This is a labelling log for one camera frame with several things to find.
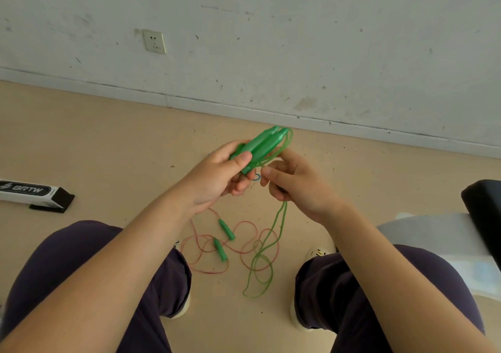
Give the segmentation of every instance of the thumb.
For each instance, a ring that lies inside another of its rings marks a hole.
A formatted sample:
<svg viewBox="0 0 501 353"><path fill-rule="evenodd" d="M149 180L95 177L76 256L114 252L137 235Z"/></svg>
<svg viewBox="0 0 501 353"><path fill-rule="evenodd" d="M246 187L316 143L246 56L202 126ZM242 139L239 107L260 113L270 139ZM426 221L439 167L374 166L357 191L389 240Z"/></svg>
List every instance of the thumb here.
<svg viewBox="0 0 501 353"><path fill-rule="evenodd" d="M249 151L244 151L232 160L224 162L223 167L228 173L228 176L232 178L234 175L243 170L247 166L247 164L250 163L251 159L252 154Z"/></svg>
<svg viewBox="0 0 501 353"><path fill-rule="evenodd" d="M271 181L273 184L281 186L286 191L289 191L291 188L291 180L292 175L279 171L278 169L274 169L268 166L264 166L261 168L261 175Z"/></svg>

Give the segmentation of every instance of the hand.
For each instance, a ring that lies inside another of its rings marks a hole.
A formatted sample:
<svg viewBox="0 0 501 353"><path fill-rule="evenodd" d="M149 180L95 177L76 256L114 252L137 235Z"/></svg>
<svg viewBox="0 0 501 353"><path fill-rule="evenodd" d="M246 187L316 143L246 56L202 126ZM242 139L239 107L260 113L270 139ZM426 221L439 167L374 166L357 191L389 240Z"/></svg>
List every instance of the hand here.
<svg viewBox="0 0 501 353"><path fill-rule="evenodd" d="M341 200L302 156L288 148L278 156L282 160L274 160L261 168L261 185L270 183L270 194L274 198L293 201L311 220L323 223L327 212Z"/></svg>
<svg viewBox="0 0 501 353"><path fill-rule="evenodd" d="M197 164L181 181L172 187L186 196L195 214L202 213L212 206L221 196L232 194L240 196L251 185L255 169L247 175L240 171L252 159L248 151L232 160L229 156L240 143L248 140L235 140L219 147Z"/></svg>

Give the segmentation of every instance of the beige floor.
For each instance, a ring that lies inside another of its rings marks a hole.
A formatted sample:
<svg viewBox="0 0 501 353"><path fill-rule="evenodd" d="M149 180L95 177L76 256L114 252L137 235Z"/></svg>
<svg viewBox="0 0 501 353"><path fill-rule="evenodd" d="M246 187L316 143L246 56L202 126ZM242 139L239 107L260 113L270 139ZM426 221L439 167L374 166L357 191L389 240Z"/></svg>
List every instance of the beige floor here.
<svg viewBox="0 0 501 353"><path fill-rule="evenodd" d="M0 202L0 303L29 255L52 232L84 219L124 227L210 151L267 127L6 82L0 82L0 114L0 176L76 194L63 215ZM374 223L403 211L465 211L463 188L479 179L501 179L500 161L485 157L304 130L295 130L291 147ZM255 185L245 197L224 198L215 208L231 226L251 220L264 229L279 203ZM197 226L201 232L218 232L210 215L199 216ZM275 277L264 296L243 297L247 271L234 254L225 274L195 273L190 310L164 323L173 350L329 351L332 333L300 333L288 316L294 275L314 245L330 248L332 242L291 205ZM491 303L481 306L488 310ZM499 334L499 317L491 313L486 319L489 335Z"/></svg>

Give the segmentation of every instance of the green jump rope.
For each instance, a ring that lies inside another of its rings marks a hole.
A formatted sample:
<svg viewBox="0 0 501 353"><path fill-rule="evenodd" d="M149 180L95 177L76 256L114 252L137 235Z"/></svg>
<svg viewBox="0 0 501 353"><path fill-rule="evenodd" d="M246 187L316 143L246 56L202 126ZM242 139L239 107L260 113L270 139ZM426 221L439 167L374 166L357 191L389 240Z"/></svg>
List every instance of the green jump rope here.
<svg viewBox="0 0 501 353"><path fill-rule="evenodd" d="M252 169L256 167L262 167L268 164L270 161L275 159L278 154L280 154L292 141L292 129L288 127L280 127L280 126L273 126L265 131L263 131L261 134L259 134L256 138L251 140L248 143L242 143L239 144L236 151L229 157L230 159L235 158L237 155L241 154L244 151L250 151L252 153L252 159L250 163L241 171L243 174L249 173ZM280 207L279 211L277 212L277 215L275 216L275 220L273 221L273 225L266 235L265 239L261 242L260 240L256 240L254 242L254 251L260 245L259 249L256 251L256 254L254 255L254 258L252 259L250 263L250 270L249 270L249 275L247 278L247 286L245 290L243 290L244 296L247 297L260 297L263 295L266 290L268 290L268 287L272 283L273 280L273 265L270 259L264 255L263 253L265 250L271 248L273 245L279 242L280 238L282 237L282 231L284 229L284 223L285 223L285 214L287 213L287 202L284 201L282 203L282 206ZM282 214L282 220L280 222L279 226L279 235L275 241L272 243L269 243L268 245L266 244L268 238L271 236L273 233L273 230L275 226L277 225L277 221ZM228 235L228 238L230 240L235 239L235 235L233 232L229 229L228 225L221 219L219 219L219 224L221 225L222 229L224 232ZM226 256L226 253L224 252L224 249L222 248L221 243L214 238L214 246L217 249L217 252L219 256L221 257L222 261L226 261L228 257ZM267 263L268 267L270 268L270 275L266 280L261 280L258 277L258 271L257 271L257 264L260 260L263 260ZM265 287L259 293L258 295L255 296L250 296L247 295L247 290L250 286L251 283L251 277L252 274L254 273L254 277L258 282L263 284Z"/></svg>

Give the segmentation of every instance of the white wall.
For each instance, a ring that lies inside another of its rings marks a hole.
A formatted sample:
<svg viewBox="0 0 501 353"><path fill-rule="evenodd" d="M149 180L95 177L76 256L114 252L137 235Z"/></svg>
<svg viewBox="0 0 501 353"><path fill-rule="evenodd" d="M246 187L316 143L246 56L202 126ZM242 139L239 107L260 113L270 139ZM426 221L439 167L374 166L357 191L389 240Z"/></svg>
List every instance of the white wall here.
<svg viewBox="0 0 501 353"><path fill-rule="evenodd" d="M500 28L501 0L0 0L0 67L501 146Z"/></svg>

